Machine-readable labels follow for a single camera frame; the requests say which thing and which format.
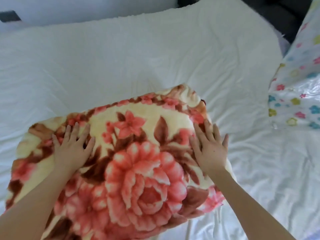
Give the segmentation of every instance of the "white bedsheet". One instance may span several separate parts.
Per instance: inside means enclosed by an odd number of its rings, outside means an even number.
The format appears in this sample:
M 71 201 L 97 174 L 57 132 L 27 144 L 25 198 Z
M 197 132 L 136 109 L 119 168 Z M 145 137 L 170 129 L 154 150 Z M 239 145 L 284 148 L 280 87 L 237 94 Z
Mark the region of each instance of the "white bedsheet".
M 240 185 L 303 239 L 320 227 L 320 134 L 271 129 L 268 86 L 281 58 L 271 27 L 240 0 L 1 35 L 0 198 L 34 122 L 186 82 L 230 133 Z M 246 238 L 225 205 L 158 239 Z

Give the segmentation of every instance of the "pillow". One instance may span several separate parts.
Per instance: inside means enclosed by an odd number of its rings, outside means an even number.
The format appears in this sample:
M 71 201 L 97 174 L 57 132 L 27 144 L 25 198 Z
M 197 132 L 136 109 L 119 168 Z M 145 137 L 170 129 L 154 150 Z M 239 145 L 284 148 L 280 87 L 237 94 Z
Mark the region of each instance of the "pillow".
M 87 141 L 95 136 L 96 145 L 61 192 L 42 238 L 145 239 L 208 213 L 224 197 L 189 144 L 193 122 L 203 128 L 206 118 L 205 102 L 183 84 L 38 122 L 18 145 L 6 209 L 52 171 L 52 134 L 62 142 L 66 126 L 78 122 L 79 133 L 91 125 Z
M 313 0 L 269 89 L 275 128 L 320 129 L 320 0 Z

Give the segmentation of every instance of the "white wall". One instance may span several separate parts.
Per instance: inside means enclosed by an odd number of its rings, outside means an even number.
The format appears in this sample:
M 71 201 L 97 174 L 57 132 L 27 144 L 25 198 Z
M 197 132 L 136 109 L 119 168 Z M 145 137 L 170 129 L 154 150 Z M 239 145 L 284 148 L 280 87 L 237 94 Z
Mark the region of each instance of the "white wall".
M 160 12 L 176 5 L 177 0 L 0 0 L 0 11 L 14 10 L 22 20 L 0 22 L 0 32 Z

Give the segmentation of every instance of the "finger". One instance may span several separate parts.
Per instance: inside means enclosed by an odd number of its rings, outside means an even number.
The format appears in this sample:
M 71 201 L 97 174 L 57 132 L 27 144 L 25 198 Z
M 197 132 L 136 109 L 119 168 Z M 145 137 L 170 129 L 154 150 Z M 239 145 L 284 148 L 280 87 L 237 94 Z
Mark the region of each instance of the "finger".
M 216 124 L 213 125 L 213 134 L 214 134 L 214 139 L 221 143 L 221 136 L 220 136 L 220 132 L 219 132 L 219 128 Z
M 208 141 L 206 135 L 202 132 L 202 130 L 200 129 L 198 124 L 194 124 L 194 130 L 195 130 L 195 133 L 202 144 L 204 144 L 205 142 Z
M 79 134 L 79 124 L 78 124 L 78 122 L 76 122 L 73 127 L 73 130 L 71 132 L 71 136 L 70 136 L 69 141 L 76 141 L 78 134 Z
M 63 142 L 62 143 L 66 143 L 70 140 L 70 130 L 71 130 L 71 126 L 67 125 L 66 126 L 66 131 L 64 133 L 64 138 L 63 138 Z
M 89 133 L 90 133 L 90 124 L 87 124 L 87 125 L 85 126 L 85 128 L 84 128 L 84 130 L 83 130 L 83 132 L 82 132 L 82 134 L 81 134 L 81 136 L 80 136 L 80 138 L 78 139 L 78 142 L 79 142 L 81 145 L 85 143 L 85 141 L 86 141 Z
M 87 147 L 84 149 L 84 153 L 88 159 L 88 157 L 90 157 L 93 149 L 94 149 L 94 144 L 96 143 L 96 138 L 95 137 L 91 137 L 90 141 L 88 142 Z
M 52 142 L 53 142 L 54 150 L 56 150 L 60 147 L 60 143 L 59 143 L 58 138 L 55 134 L 52 134 Z
M 214 134 L 210 130 L 210 124 L 209 124 L 208 120 L 205 120 L 204 127 L 205 127 L 205 134 L 206 134 L 208 140 L 209 141 L 215 141 Z
M 225 149 L 228 149 L 228 143 L 229 143 L 229 135 L 226 134 L 222 141 L 222 145 L 224 146 Z
M 190 136 L 189 140 L 190 140 L 191 147 L 192 147 L 192 149 L 194 151 L 195 157 L 197 158 L 197 157 L 201 156 L 202 152 L 200 150 L 200 146 L 199 146 L 196 138 L 194 138 L 193 136 Z

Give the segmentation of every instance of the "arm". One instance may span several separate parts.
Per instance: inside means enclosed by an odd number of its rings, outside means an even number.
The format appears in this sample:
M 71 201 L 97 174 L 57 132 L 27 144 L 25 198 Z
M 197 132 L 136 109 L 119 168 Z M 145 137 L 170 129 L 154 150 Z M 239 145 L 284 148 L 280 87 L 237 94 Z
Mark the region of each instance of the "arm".
M 208 174 L 221 190 L 237 216 L 249 240 L 295 240 L 295 238 L 271 216 L 258 202 L 239 186 L 225 169 L 228 153 L 228 135 L 222 141 L 219 129 L 205 121 L 205 133 L 194 125 L 199 143 L 190 137 L 192 148 L 200 168 Z
M 54 203 L 72 174 L 86 162 L 90 156 L 95 139 L 90 139 L 83 149 L 89 132 L 87 125 L 81 137 L 76 141 L 79 126 L 76 124 L 70 135 L 71 127 L 66 128 L 62 145 L 55 135 L 54 170 L 38 186 L 0 217 L 0 236 L 2 240 L 39 240 L 45 230 L 46 222 Z

